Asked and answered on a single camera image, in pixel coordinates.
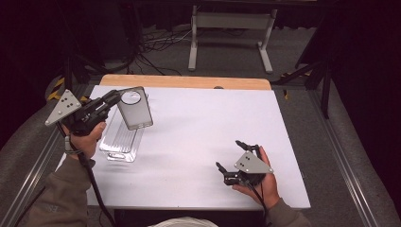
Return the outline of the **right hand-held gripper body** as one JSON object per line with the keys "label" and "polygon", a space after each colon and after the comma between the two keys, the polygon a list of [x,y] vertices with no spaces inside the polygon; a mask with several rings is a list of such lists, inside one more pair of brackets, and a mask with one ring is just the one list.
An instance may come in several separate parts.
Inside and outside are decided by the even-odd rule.
{"label": "right hand-held gripper body", "polygon": [[258,145],[254,152],[245,151],[236,161],[237,172],[223,174],[223,182],[226,185],[242,184],[257,186],[262,183],[267,174],[272,174],[273,169],[263,160]]}

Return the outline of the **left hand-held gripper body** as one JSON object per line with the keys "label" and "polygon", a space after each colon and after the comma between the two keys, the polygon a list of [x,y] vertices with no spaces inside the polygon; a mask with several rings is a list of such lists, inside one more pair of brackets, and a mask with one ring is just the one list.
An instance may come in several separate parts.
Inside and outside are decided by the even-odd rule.
{"label": "left hand-held gripper body", "polygon": [[102,97],[82,103],[66,89],[44,124],[51,126],[61,123],[74,135],[86,136],[108,117],[108,111]]}

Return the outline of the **dark translucent phone case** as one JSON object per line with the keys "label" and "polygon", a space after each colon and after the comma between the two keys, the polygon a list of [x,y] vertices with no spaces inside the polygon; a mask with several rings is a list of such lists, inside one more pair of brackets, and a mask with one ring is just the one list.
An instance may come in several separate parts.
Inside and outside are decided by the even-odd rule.
{"label": "dark translucent phone case", "polygon": [[117,106],[130,131],[153,125],[148,96],[142,86],[119,90],[119,94]]}

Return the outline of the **clear plastic ribbed container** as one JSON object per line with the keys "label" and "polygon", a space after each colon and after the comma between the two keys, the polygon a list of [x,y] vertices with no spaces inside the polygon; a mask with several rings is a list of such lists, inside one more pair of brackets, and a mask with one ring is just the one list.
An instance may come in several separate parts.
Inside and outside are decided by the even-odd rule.
{"label": "clear plastic ribbed container", "polygon": [[99,144],[109,161],[133,163],[137,157],[144,129],[130,131],[122,114],[117,107],[113,107],[107,127]]}

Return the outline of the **person's left hand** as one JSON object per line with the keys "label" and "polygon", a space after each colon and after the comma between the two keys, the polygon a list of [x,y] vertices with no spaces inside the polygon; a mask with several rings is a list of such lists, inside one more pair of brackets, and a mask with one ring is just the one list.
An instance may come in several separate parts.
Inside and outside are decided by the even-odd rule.
{"label": "person's left hand", "polygon": [[86,136],[75,136],[62,125],[63,131],[70,136],[70,144],[74,147],[74,151],[67,151],[66,154],[73,159],[78,159],[78,154],[83,153],[87,159],[91,159],[96,153],[97,141],[101,139],[107,124],[105,122],[98,123],[93,130]]}

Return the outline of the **person's right hand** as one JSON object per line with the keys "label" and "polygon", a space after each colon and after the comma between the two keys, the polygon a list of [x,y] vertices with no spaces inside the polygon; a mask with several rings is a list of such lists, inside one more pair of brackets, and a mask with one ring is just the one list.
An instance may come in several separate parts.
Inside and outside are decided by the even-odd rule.
{"label": "person's right hand", "polygon": [[235,184],[232,188],[239,193],[251,197],[255,202],[265,206],[267,209],[271,209],[280,200],[277,182],[273,174],[267,174],[255,190],[251,190],[249,187],[240,184]]}

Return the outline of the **yellow black floor tape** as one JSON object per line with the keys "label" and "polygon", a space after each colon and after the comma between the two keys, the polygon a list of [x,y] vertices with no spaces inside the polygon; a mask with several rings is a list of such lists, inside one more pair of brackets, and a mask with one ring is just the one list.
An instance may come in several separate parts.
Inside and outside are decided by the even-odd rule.
{"label": "yellow black floor tape", "polygon": [[[74,96],[79,101],[84,101],[89,98],[90,92],[87,91],[88,85],[79,83],[75,78],[72,78],[72,89]],[[54,78],[47,86],[45,91],[45,100],[59,100],[65,90],[64,76]]]}

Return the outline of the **white table sheet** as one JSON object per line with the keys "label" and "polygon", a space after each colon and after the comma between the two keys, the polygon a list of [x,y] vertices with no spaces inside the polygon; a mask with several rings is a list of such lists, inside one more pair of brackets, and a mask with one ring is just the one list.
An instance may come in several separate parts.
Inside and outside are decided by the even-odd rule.
{"label": "white table sheet", "polygon": [[151,88],[152,126],[145,129],[132,163],[102,151],[93,168],[104,201],[122,209],[255,210],[257,204],[223,181],[219,166],[234,170],[239,142],[268,153],[278,190],[293,208],[309,197],[276,100],[268,90]]}

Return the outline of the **black tripod stand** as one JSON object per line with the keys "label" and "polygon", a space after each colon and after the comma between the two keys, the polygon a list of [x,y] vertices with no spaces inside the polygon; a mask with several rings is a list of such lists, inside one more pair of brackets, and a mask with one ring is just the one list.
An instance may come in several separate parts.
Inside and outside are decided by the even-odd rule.
{"label": "black tripod stand", "polygon": [[87,66],[96,73],[108,73],[108,70],[104,66],[89,60],[72,49],[66,49],[63,52],[64,87],[74,90],[74,82],[77,84],[88,84],[91,77]]}
{"label": "black tripod stand", "polygon": [[320,83],[323,84],[322,89],[322,98],[321,98],[321,111],[325,119],[329,118],[328,114],[328,102],[329,102],[329,93],[330,93],[330,82],[332,69],[331,66],[333,64],[333,53],[331,51],[327,51],[321,57],[317,58],[311,64],[302,67],[301,69],[297,69],[292,73],[285,73],[283,77],[280,77],[278,80],[275,80],[271,83],[271,85],[284,85],[299,76],[309,74],[307,79],[305,80],[304,86],[307,90],[315,90]]}

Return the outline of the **person's white clothing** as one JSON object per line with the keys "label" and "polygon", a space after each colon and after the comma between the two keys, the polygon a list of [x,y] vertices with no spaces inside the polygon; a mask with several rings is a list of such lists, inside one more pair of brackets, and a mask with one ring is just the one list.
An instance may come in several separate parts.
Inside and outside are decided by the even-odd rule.
{"label": "person's white clothing", "polygon": [[170,218],[148,227],[218,227],[214,222],[202,218]]}

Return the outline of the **white metal stand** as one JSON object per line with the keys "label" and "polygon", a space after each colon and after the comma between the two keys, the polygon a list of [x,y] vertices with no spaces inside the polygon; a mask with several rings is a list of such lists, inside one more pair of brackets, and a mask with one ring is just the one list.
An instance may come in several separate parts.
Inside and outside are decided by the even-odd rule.
{"label": "white metal stand", "polygon": [[270,8],[263,13],[250,12],[205,12],[199,11],[200,5],[192,6],[191,46],[188,59],[188,70],[197,68],[198,29],[199,28],[232,28],[263,30],[264,36],[257,43],[257,49],[267,74],[273,72],[267,46],[277,18],[278,8]]}

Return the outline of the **aluminium floor rail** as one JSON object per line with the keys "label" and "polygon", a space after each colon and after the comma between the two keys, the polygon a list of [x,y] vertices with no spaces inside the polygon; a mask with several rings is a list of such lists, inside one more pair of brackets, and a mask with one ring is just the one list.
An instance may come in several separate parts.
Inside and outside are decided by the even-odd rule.
{"label": "aluminium floor rail", "polygon": [[330,141],[337,166],[339,167],[342,178],[345,180],[345,184],[357,208],[364,227],[379,227],[375,215],[362,191],[360,182],[344,154],[340,140],[336,135],[331,122],[323,115],[318,94],[315,91],[308,91],[307,93],[312,102],[314,110],[317,113],[321,124],[323,125],[323,130]]}
{"label": "aluminium floor rail", "polygon": [[35,192],[53,153],[59,130],[17,131],[0,152],[0,227],[13,227]]}

